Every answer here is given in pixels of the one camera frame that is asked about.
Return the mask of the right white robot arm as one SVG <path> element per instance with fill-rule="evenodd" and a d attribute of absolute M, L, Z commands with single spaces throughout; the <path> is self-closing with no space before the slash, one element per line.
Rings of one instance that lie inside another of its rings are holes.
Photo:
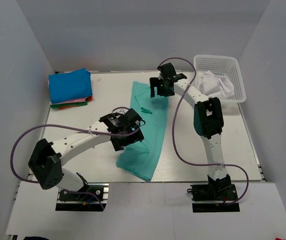
<path fill-rule="evenodd" d="M 186 101 L 193 108 L 193 126 L 203 141 L 207 157 L 207 163 L 203 165 L 208 167 L 208 192 L 212 198 L 221 199 L 226 195 L 231 179 L 224 165 L 221 147 L 224 121 L 220 100 L 201 93 L 186 75 L 177 74 L 170 62 L 157 69 L 160 75 L 149 79 L 150 96 L 170 97 L 177 94 L 181 96 L 179 103 Z"/>

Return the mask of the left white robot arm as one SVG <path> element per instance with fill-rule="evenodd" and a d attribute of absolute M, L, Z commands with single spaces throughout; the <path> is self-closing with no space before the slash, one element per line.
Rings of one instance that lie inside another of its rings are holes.
<path fill-rule="evenodd" d="M 97 145 L 111 142 L 115 151 L 141 142 L 144 136 L 140 126 L 145 124 L 132 108 L 125 113 L 109 113 L 86 129 L 76 129 L 75 134 L 48 142 L 45 138 L 37 142 L 29 160 L 29 167 L 42 189 L 53 187 L 65 189 L 79 200 L 88 195 L 88 182 L 64 165 Z"/>

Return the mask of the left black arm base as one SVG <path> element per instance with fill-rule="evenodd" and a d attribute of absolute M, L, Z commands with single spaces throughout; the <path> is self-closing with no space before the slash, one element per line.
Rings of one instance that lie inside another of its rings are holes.
<path fill-rule="evenodd" d="M 56 211 L 58 212 L 102 212 L 107 204 L 109 184 L 89 184 L 81 190 L 85 194 L 70 193 L 59 189 Z"/>

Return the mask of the white t shirt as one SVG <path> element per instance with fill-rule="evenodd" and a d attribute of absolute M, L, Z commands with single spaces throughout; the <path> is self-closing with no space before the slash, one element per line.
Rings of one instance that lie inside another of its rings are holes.
<path fill-rule="evenodd" d="M 234 97 L 234 85 L 231 80 L 222 75 L 215 75 L 211 71 L 199 72 L 196 77 L 196 87 L 203 94 L 220 100 Z"/>

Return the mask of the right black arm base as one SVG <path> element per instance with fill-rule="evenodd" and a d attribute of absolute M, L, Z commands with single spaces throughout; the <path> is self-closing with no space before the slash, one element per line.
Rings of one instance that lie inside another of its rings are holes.
<path fill-rule="evenodd" d="M 231 202 L 238 199 L 236 187 L 215 191 L 210 184 L 194 184 L 187 189 L 192 198 L 194 213 L 236 213 L 240 212 L 239 203 Z"/>

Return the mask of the teal t shirt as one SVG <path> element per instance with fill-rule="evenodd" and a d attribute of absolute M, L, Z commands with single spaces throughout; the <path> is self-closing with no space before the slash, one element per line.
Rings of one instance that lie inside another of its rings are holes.
<path fill-rule="evenodd" d="M 161 155 L 167 126 L 169 100 L 163 96 L 150 97 L 148 84 L 133 82 L 130 108 L 145 121 L 140 127 L 144 140 L 125 147 L 116 161 L 118 168 L 151 181 Z"/>

